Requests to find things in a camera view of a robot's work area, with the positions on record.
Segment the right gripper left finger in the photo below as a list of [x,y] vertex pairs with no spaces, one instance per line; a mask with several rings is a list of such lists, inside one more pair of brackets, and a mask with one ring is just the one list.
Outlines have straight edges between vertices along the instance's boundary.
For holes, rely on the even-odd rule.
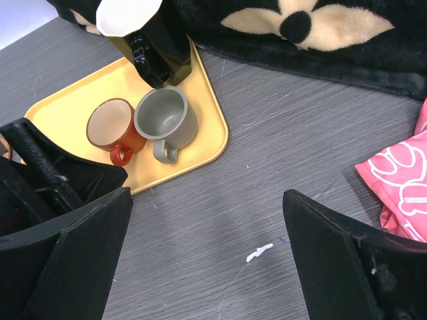
[[1,159],[1,318],[102,318],[133,206],[126,171],[26,118],[1,136],[21,157]]

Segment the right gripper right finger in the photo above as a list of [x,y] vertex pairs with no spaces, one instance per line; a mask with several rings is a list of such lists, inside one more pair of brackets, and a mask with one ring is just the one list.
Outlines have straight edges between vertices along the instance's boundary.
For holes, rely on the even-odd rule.
[[425,319],[426,244],[284,192],[283,212],[310,319]]

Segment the black cup cream inside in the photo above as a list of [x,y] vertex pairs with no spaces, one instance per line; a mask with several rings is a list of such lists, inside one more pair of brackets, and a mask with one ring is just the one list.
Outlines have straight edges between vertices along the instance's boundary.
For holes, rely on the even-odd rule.
[[96,27],[152,88],[191,73],[191,49],[172,1],[101,1]]

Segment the small orange cup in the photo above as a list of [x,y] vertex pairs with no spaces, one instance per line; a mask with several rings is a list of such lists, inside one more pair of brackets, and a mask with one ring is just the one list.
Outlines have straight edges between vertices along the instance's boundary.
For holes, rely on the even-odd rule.
[[146,144],[134,125],[134,108],[122,98],[104,101],[90,115],[86,125],[87,140],[109,153],[114,165],[125,166]]

